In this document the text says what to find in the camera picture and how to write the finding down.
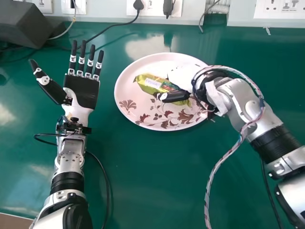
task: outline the white wire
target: white wire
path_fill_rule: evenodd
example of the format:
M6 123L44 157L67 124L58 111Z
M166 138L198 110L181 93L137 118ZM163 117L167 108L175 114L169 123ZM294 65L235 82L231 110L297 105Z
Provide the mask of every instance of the white wire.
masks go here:
M214 66L207 66L203 69L201 69L200 71L198 71L196 73L196 75L194 76L194 78L196 78L196 76L201 73L207 73L207 72L210 72L212 70L224 70L224 71L228 71L228 72L231 72L231 73L235 73L237 75L239 75L240 77L242 77L243 79L245 79L253 88L254 90L256 91L257 95L259 96L260 98L260 113L259 115L252 121L246 123L241 131L240 131L240 137L239 139L237 140L237 142L234 144L234 146L215 164L215 166L213 167L211 173L210 173L210 176L209 176L209 180L207 182L207 185L206 185L206 193L205 193L205 196L204 196L204 200L205 200L205 205L204 205L204 221L205 221L205 225L208 229L212 229L212 226L211 226L211 223L210 223L210 215L209 215L209 203L210 203L210 191L211 191L211 186L212 186L212 182L213 182L213 179L214 179L214 176L217 172L217 170L219 169L219 167L221 166L221 164L223 162L225 162L226 159L229 158L229 156L231 156L238 148L239 146L244 142L246 136L247 136L247 128L256 123L257 121L259 121L263 114L264 114L264 111L265 111L265 106L264 106L264 96L261 92L261 90L258 88L258 86L248 77L246 76L245 74L243 74L242 72L234 69L234 68L230 68L230 67L226 67L226 66L221 66L221 65L214 65Z
M201 15L200 19L199 19L199 23L198 23L198 27L200 29L200 31L203 33L203 29L201 28L201 21L203 19L203 17L205 16L205 14L214 6L216 5L217 3L219 3L221 0L217 0L216 2L214 2L208 9L206 9L204 11L204 13Z
M75 10L74 10L74 16L73 16L73 19L71 21L71 24L68 26L68 28L63 33L61 33L61 34L59 34L59 35L57 35L55 37L51 37L48 40L54 40L54 39L57 39L57 38L65 35L69 31L69 29L72 27L72 25L75 23L75 21L76 21L76 9L77 9L77 6L76 6L76 3L75 3L75 0L72 0L72 1L74 3L74 9Z
M223 70L223 71L227 71L227 72L231 72L234 74L239 75L240 77L242 77L244 80L246 80L251 87L256 91L257 95L260 97L260 99L264 99L264 95L262 93L262 91L259 89L259 87L256 85L256 83L253 82L253 80L251 80L248 76L246 76L244 73L242 73L239 70L236 70L234 68L230 68L227 66L223 66L223 65L211 65L211 66L207 66L205 68L202 68L201 70L199 70L194 78L199 74L199 73L207 73L213 70Z

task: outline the robot finger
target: robot finger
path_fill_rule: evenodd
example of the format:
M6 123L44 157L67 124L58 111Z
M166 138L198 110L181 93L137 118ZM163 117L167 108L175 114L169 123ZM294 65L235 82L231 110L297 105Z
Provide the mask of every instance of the robot finger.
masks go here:
M71 55L70 55L70 62L69 62L69 69L68 75L75 75L75 67L76 67L76 50L77 50L77 41L74 40L72 43Z
M90 55L89 55L89 59L87 62L87 68L86 68L86 73L85 73L85 78L90 79L91 78L91 74L92 74L92 70L93 70L93 60L94 60L94 53L95 53L95 45L91 45L90 48Z
M104 51L100 50L99 58L97 60L97 63L96 63L95 69L94 69L94 74L92 77L93 80L99 81L101 70L102 70L103 58L104 58Z
M30 60L30 65L38 85L56 104L71 104L67 93L38 66L36 61Z
M36 76L36 80L41 85L47 85L50 82L49 76L38 66L37 62L33 59L30 60L30 66L33 70L33 74Z
M173 103L178 101L187 100L190 98L190 93L185 90L177 92L154 93L154 97L163 103Z
M76 75L79 77L84 77L84 68L85 68L85 53L86 53L86 41L83 40L81 43L81 54L80 58L78 59L78 70Z

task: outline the black plug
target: black plug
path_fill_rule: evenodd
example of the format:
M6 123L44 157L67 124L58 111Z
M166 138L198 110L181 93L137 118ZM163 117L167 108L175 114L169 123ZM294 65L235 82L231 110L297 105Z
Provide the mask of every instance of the black plug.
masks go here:
M144 5L141 0L135 0L133 7L139 12L144 9Z
M169 16L172 14L173 6L175 4L176 0L172 2L172 0L164 0L163 3L163 13L166 15L166 19L169 18Z

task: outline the wall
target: wall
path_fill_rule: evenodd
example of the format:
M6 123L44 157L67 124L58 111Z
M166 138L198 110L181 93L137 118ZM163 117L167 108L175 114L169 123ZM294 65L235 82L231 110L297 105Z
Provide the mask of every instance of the wall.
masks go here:
M205 0L183 0L182 17L139 17L137 23L197 25L205 10ZM45 14L59 19L71 20L72 15L61 13L61 0L53 0L53 14ZM132 17L126 16L126 0L87 0L87 14L77 15L77 21L126 22Z
M232 0L228 26L305 28L304 19L255 19L256 0Z

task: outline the power plug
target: power plug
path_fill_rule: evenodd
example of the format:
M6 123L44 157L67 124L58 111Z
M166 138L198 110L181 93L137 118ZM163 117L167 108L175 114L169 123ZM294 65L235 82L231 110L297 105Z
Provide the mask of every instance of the power plug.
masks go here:
M134 4L133 4L133 7L137 10L137 11L140 11L140 10L143 10L144 9L144 5L142 3L141 0L135 0Z

